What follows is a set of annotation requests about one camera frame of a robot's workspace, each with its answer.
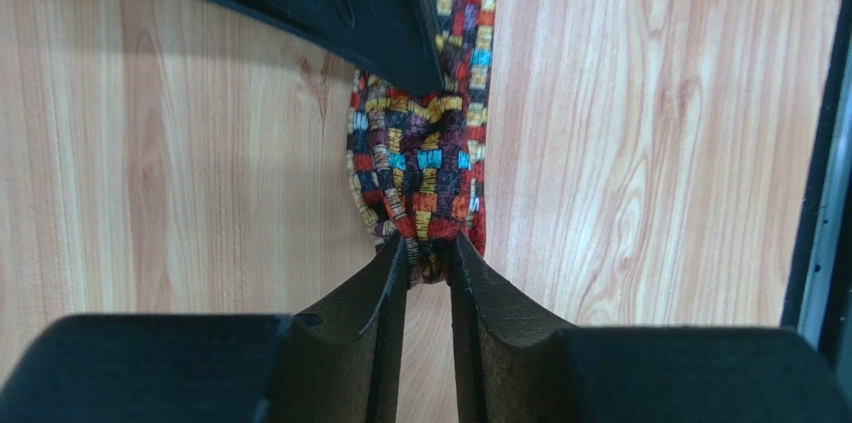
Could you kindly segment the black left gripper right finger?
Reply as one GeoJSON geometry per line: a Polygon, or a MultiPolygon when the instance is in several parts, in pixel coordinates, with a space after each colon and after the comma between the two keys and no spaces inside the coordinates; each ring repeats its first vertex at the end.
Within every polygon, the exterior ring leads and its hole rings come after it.
{"type": "Polygon", "coordinates": [[[824,359],[753,327],[580,327],[491,268],[449,253],[463,422],[847,422],[824,359]]]}

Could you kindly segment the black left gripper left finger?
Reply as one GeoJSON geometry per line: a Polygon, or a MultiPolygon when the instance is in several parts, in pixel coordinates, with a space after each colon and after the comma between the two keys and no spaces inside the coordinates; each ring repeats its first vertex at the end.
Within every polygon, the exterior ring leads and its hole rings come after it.
{"type": "Polygon", "coordinates": [[[5,422],[392,422],[407,258],[399,238],[296,314],[77,314],[1,390],[5,422]]]}

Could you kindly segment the multicoloured checked patterned tie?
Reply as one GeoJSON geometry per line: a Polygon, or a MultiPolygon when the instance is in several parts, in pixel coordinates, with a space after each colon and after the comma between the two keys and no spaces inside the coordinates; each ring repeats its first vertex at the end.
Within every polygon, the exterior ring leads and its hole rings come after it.
{"type": "Polygon", "coordinates": [[[445,249],[486,246],[488,98],[497,0],[434,0],[444,88],[422,97],[365,70],[354,75],[347,168],[377,245],[399,236],[411,285],[449,277],[445,249]]]}

